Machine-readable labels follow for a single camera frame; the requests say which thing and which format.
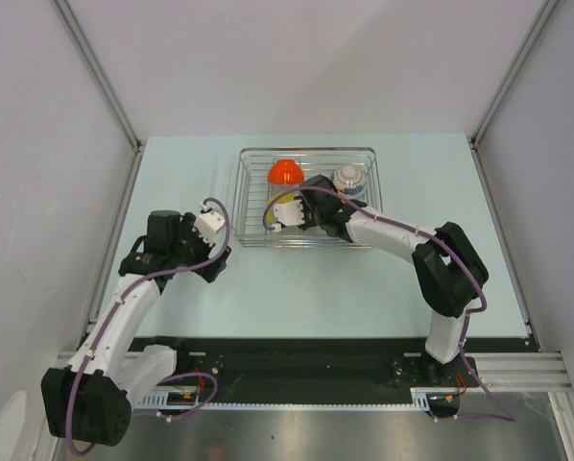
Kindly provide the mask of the red-orange bowl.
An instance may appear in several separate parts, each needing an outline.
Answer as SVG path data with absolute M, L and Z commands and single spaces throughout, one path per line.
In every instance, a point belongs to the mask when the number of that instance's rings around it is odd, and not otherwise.
M 292 185 L 304 182 L 304 173 L 291 158 L 278 159 L 269 169 L 267 181 L 276 185 Z

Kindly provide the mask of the yellow-green bowl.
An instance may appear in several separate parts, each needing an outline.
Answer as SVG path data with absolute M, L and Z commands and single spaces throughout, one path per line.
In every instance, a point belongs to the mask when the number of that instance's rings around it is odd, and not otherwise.
M 278 199 L 267 213 L 267 222 L 272 231 L 299 226 L 302 219 L 301 199 L 300 196 L 294 194 L 288 194 Z

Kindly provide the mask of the blue white patterned bowl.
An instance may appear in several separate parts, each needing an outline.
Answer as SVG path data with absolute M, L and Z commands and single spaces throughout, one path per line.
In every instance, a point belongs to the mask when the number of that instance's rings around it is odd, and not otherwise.
M 368 176 L 357 164 L 339 166 L 332 172 L 330 180 L 339 194 L 350 199 L 363 197 L 368 185 Z

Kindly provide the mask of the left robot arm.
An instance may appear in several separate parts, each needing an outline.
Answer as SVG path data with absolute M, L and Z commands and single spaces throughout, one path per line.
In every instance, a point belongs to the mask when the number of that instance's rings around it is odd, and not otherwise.
M 155 210 L 118 269 L 106 309 L 67 364 L 50 368 L 41 383 L 48 430 L 69 446 L 114 447 L 123 439 L 137 404 L 163 379 L 190 377 L 191 359 L 169 345 L 153 344 L 133 362 L 125 356 L 148 311 L 176 275 L 194 273 L 213 282 L 226 268 L 230 247 L 224 205 L 212 198 L 199 213 Z

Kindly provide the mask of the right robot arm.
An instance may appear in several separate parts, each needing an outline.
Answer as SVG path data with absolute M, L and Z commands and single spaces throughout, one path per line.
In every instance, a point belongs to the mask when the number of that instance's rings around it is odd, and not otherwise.
M 464 230 L 453 222 L 424 230 L 396 221 L 366 203 L 341 198 L 329 178 L 317 175 L 299 187 L 303 224 L 316 225 L 347 243 L 397 256 L 415 269 L 419 289 L 432 309 L 422 372 L 434 385 L 457 374 L 456 357 L 466 339 L 466 318 L 478 300 L 487 308 L 483 286 L 489 271 Z

